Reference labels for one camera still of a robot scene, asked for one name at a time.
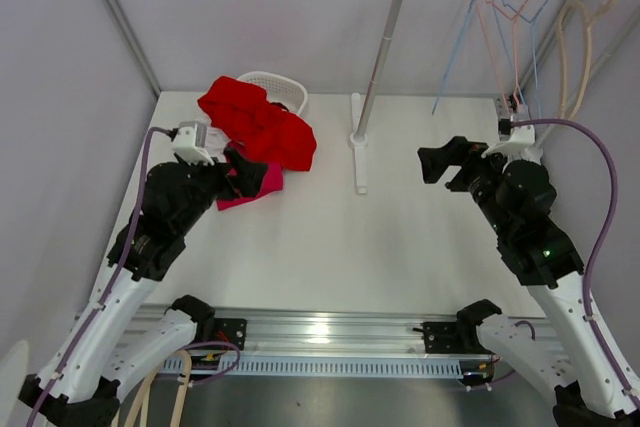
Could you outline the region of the pink t shirt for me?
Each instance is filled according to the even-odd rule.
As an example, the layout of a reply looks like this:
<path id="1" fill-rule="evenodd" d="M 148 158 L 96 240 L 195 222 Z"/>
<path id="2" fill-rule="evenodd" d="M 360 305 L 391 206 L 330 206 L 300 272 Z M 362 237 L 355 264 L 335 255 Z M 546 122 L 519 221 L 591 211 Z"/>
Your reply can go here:
<path id="1" fill-rule="evenodd" d="M 280 165 L 251 160 L 240 145 L 228 144 L 213 160 L 224 181 L 223 193 L 216 200 L 219 211 L 253 202 L 283 189 Z"/>

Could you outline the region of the red t shirt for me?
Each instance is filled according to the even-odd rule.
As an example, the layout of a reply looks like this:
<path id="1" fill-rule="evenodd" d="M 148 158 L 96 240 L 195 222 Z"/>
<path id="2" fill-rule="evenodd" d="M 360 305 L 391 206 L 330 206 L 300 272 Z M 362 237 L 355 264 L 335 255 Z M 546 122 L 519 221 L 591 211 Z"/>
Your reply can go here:
<path id="1" fill-rule="evenodd" d="M 244 146 L 250 160 L 271 162 L 286 170 L 311 170 L 317 141 L 311 126 L 270 102 L 264 88 L 218 78 L 197 101 L 211 125 Z"/>

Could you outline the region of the blue wire hanger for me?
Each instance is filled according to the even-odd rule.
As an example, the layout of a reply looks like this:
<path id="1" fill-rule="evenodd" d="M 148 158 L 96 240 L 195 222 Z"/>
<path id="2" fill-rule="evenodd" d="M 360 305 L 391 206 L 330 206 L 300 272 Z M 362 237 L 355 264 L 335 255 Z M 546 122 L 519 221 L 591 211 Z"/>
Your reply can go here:
<path id="1" fill-rule="evenodd" d="M 517 71 L 518 60 L 517 57 L 517 47 L 512 46 L 508 48 L 506 46 L 506 41 L 504 40 L 504 35 L 502 32 L 501 22 L 498 20 L 498 16 L 501 15 L 505 19 L 509 19 L 512 23 L 512 40 L 515 41 L 517 34 L 517 26 L 520 22 L 526 24 L 529 27 L 529 40 L 531 47 L 531 62 L 530 62 L 530 81 L 533 82 L 532 86 L 529 87 L 531 98 L 533 100 L 533 105 L 535 107 L 536 113 L 539 117 L 542 116 L 542 105 L 539 99 L 538 88 L 539 88 L 539 78 L 538 78 L 538 61 L 541 59 L 538 48 L 538 32 L 537 32 L 537 24 L 539 17 L 546 9 L 550 0 L 543 0 L 542 3 L 537 7 L 535 12 L 529 16 L 526 15 L 525 10 L 527 9 L 527 5 L 530 0 L 524 0 L 521 5 L 518 7 L 513 6 L 507 0 L 492 0 L 494 6 L 493 14 L 496 22 L 496 27 L 498 29 L 498 33 L 503 44 L 503 48 L 505 51 L 505 55 L 507 59 L 510 61 L 510 65 L 512 67 L 514 73 L 514 84 L 516 93 L 514 94 L 515 98 L 518 98 L 521 102 L 524 101 L 524 91 L 522 88 L 524 87 L 524 78 L 519 77 Z"/>
<path id="2" fill-rule="evenodd" d="M 442 78 L 441 78 L 441 81 L 440 81 L 440 85 L 439 85 L 439 88 L 438 88 L 438 91 L 437 91 L 437 94 L 436 94 L 436 98 L 435 98 L 435 101 L 433 103 L 433 107 L 432 107 L 432 110 L 431 110 L 431 114 L 432 115 L 434 115 L 436 113 L 436 111 L 437 111 L 437 109 L 438 109 L 438 107 L 440 105 L 441 99 L 443 97 L 443 94 L 445 93 L 445 88 L 447 86 L 449 77 L 450 77 L 451 72 L 453 70 L 453 67 L 454 67 L 454 64 L 455 64 L 455 61 L 456 61 L 456 57 L 458 55 L 459 49 L 460 49 L 460 47 L 462 45 L 462 42 L 463 42 L 463 40 L 465 38 L 467 29 L 468 29 L 469 24 L 471 22 L 472 9 L 473 9 L 475 3 L 476 3 L 476 0 L 469 0 L 468 6 L 467 6 L 467 9 L 466 9 L 464 18 L 463 18 L 462 26 L 460 27 L 460 29 L 458 31 L 458 34 L 456 36 L 454 45 L 452 47 L 449 59 L 447 61 L 445 70 L 443 72 L 443 75 L 442 75 Z"/>

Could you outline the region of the white t shirt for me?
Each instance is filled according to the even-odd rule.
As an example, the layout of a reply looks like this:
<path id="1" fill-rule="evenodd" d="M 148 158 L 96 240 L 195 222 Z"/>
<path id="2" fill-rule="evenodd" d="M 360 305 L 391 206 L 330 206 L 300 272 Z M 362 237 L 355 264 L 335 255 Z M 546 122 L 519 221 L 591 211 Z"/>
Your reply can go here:
<path id="1" fill-rule="evenodd" d="M 231 140 L 222 130 L 215 127 L 207 128 L 205 150 L 212 159 L 223 161 L 224 151 L 230 142 Z"/>

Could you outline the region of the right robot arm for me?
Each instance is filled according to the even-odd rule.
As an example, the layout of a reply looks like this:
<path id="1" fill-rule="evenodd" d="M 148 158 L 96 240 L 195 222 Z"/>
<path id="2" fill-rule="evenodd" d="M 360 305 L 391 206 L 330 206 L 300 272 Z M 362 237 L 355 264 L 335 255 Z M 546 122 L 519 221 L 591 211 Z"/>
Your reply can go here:
<path id="1" fill-rule="evenodd" d="M 456 136 L 417 151 L 426 184 L 450 167 L 451 192 L 471 195 L 492 227 L 501 260 L 542 308 L 567 356 L 554 357 L 521 333 L 487 299 L 461 309 L 445 333 L 442 322 L 418 327 L 428 353 L 494 355 L 551 404 L 559 426 L 636 426 L 639 379 L 596 318 L 587 268 L 570 237 L 550 218 L 557 192 L 542 165 L 509 161 L 499 145 Z"/>

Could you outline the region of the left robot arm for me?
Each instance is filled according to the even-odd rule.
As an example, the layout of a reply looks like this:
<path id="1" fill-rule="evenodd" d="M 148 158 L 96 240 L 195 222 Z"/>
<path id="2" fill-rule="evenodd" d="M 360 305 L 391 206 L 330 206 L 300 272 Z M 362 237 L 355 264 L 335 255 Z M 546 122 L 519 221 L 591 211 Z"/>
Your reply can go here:
<path id="1" fill-rule="evenodd" d="M 185 238 L 219 198 L 254 197 L 267 165 L 230 150 L 225 163 L 170 161 L 146 174 L 128 224 L 107 255 L 101 286 L 69 338 L 19 394 L 31 415 L 55 426 L 107 426 L 122 401 L 174 352 L 203 348 L 215 336 L 215 311 L 179 298 L 159 323 L 125 350 L 115 350 L 132 317 L 185 250 Z"/>

